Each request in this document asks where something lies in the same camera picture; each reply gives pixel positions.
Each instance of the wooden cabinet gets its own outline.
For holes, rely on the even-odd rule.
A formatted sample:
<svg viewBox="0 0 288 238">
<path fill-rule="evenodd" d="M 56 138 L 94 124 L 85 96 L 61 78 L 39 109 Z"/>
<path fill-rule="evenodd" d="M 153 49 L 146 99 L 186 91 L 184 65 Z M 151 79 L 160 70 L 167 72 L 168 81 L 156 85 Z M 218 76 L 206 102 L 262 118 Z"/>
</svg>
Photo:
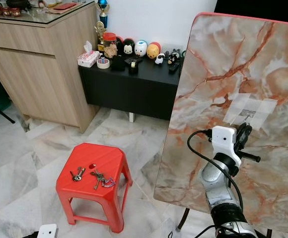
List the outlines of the wooden cabinet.
<svg viewBox="0 0 288 238">
<path fill-rule="evenodd" d="M 90 1 L 47 24 L 0 19 L 0 81 L 24 115 L 88 127 L 98 107 L 86 102 L 76 59 L 86 40 L 96 46 L 95 23 Z"/>
</svg>

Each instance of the tape roll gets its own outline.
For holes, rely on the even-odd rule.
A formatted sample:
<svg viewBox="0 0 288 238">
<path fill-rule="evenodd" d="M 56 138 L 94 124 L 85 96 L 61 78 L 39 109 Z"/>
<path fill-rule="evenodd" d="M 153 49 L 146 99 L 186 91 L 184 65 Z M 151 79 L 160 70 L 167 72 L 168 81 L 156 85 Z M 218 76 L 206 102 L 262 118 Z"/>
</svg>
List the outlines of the tape roll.
<svg viewBox="0 0 288 238">
<path fill-rule="evenodd" d="M 96 65 L 98 68 L 105 69 L 110 67 L 110 61 L 108 59 L 98 59 Z"/>
</svg>

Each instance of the marble floor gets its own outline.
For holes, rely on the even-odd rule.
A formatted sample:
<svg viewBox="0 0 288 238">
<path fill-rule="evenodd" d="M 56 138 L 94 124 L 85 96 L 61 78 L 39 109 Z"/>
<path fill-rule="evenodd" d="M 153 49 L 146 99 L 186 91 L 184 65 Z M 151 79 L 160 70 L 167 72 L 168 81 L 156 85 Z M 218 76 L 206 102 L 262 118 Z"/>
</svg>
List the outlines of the marble floor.
<svg viewBox="0 0 288 238">
<path fill-rule="evenodd" d="M 42 224 L 56 223 L 59 238 L 173 238 L 194 237 L 212 225 L 209 214 L 191 211 L 181 233 L 175 232 L 184 208 L 157 201 L 153 189 L 166 137 L 168 121 L 102 108 L 85 133 L 71 126 L 40 120 L 23 121 L 14 105 L 4 111 L 16 123 L 0 115 L 0 238 L 22 238 Z M 77 221 L 67 223 L 55 191 L 57 177 L 72 149 L 83 142 L 116 146 L 127 156 L 133 177 L 120 234 L 108 226 Z M 119 195 L 123 194 L 123 179 Z M 98 205 L 72 201 L 78 215 L 103 217 Z M 213 238 L 214 231 L 202 237 Z M 273 237 L 288 237 L 274 233 Z"/>
</svg>

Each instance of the white wall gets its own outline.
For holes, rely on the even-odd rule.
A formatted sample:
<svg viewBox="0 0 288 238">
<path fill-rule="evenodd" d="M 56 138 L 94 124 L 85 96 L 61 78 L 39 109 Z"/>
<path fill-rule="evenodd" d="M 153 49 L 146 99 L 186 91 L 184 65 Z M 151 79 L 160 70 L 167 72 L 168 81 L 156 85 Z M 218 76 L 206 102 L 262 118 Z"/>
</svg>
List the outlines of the white wall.
<svg viewBox="0 0 288 238">
<path fill-rule="evenodd" d="M 186 48 L 195 16 L 213 12 L 217 0 L 108 0 L 108 31 L 123 39 Z"/>
</svg>

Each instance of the tripod leg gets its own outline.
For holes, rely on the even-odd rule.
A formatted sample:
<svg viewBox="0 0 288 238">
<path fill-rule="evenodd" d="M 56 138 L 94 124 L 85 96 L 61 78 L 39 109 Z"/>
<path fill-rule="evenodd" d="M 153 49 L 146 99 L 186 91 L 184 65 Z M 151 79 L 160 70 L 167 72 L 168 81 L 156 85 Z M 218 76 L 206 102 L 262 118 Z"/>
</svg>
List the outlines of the tripod leg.
<svg viewBox="0 0 288 238">
<path fill-rule="evenodd" d="M 189 213 L 189 208 L 186 208 L 185 209 L 185 212 L 184 212 L 184 215 L 182 217 L 182 220 L 180 221 L 179 225 L 176 227 L 176 231 L 180 232 L 180 230 L 182 229 L 186 219 L 187 219 L 187 216 L 188 216 L 188 213 Z"/>
<path fill-rule="evenodd" d="M 268 229 L 267 238 L 271 238 L 271 237 L 272 237 L 272 230 Z"/>
<path fill-rule="evenodd" d="M 9 120 L 11 123 L 15 123 L 15 121 L 12 119 L 12 118 L 10 118 L 9 116 L 7 116 L 5 113 L 3 113 L 1 110 L 0 110 L 0 114 L 3 116 L 3 117 L 5 117 L 7 120 Z"/>
</svg>

